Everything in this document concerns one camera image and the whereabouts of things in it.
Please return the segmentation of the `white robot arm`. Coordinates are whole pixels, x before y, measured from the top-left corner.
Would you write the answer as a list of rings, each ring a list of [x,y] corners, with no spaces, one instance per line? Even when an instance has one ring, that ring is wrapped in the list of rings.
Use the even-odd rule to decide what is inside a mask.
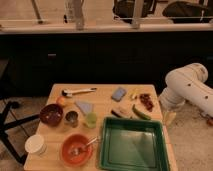
[[[159,95],[165,125],[172,123],[176,110],[186,101],[199,107],[207,120],[213,120],[213,88],[205,84],[207,79],[208,71],[200,63],[174,69],[166,75],[166,87]]]

